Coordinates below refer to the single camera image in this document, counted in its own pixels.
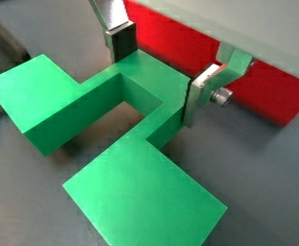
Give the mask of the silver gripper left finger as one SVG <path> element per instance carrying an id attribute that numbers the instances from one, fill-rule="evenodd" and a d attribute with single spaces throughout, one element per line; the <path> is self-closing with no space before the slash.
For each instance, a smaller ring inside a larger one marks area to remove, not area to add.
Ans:
<path id="1" fill-rule="evenodd" d="M 123 0 L 89 0 L 105 32 L 113 62 L 138 50 L 137 23 L 129 19 Z"/>

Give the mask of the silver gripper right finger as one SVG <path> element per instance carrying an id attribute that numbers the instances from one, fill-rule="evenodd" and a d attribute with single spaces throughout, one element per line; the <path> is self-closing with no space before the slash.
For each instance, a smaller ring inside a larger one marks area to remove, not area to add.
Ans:
<path id="1" fill-rule="evenodd" d="M 210 102 L 225 107 L 233 97 L 226 88 L 241 79 L 250 70 L 254 57 L 230 44 L 222 42 L 217 50 L 217 61 L 190 80 L 183 106 L 183 124 L 193 125 L 195 109 L 206 107 Z"/>

